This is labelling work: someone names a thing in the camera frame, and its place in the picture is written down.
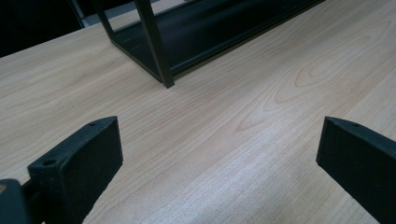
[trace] wood grain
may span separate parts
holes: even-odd
[[[396,139],[395,39],[395,1],[326,1],[167,90],[100,24],[63,36],[0,59],[0,178],[117,115],[124,164],[85,223],[376,223],[315,158],[325,116]]]

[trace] metal bar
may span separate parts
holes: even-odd
[[[116,39],[116,36],[114,34],[113,28],[111,28],[111,24],[108,21],[108,17],[103,10],[103,0],[92,0],[93,7],[96,10],[96,13],[98,14],[99,20],[102,22],[103,27],[105,28],[105,31],[110,39]]]
[[[163,41],[154,17],[154,12],[151,8],[151,3],[148,0],[134,0],[134,3],[142,21],[143,29],[163,85],[166,88],[170,88],[175,85],[175,82],[171,75],[169,62],[166,59]]]

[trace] wooden table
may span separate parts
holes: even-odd
[[[325,116],[396,139],[395,96],[394,0],[328,0],[169,90],[98,24],[0,59],[0,178],[117,115],[124,164],[86,223],[375,223],[315,158]]]

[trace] screw hole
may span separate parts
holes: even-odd
[[[3,193],[7,189],[6,185],[0,185],[0,193]]]
[[[51,166],[53,164],[55,164],[56,160],[47,160],[43,162],[43,165],[45,166]]]

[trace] shelf frame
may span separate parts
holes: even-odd
[[[111,42],[170,88],[176,75],[325,0],[194,0],[156,15],[149,0],[134,0],[140,21],[118,30],[102,1],[92,0]]]

